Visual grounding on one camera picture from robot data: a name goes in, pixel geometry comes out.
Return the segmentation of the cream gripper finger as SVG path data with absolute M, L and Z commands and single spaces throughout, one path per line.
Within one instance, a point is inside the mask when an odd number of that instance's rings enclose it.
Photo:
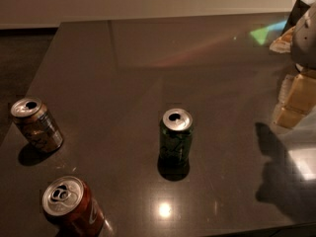
M 275 39 L 270 45 L 270 50 L 277 53 L 290 53 L 293 33 L 294 27 Z
M 273 123 L 287 129 L 297 126 L 316 106 L 316 71 L 286 75 L 278 94 Z

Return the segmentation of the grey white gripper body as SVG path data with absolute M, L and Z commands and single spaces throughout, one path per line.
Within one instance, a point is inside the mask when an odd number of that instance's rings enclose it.
M 316 3 L 311 5 L 295 26 L 291 57 L 303 67 L 316 68 Z

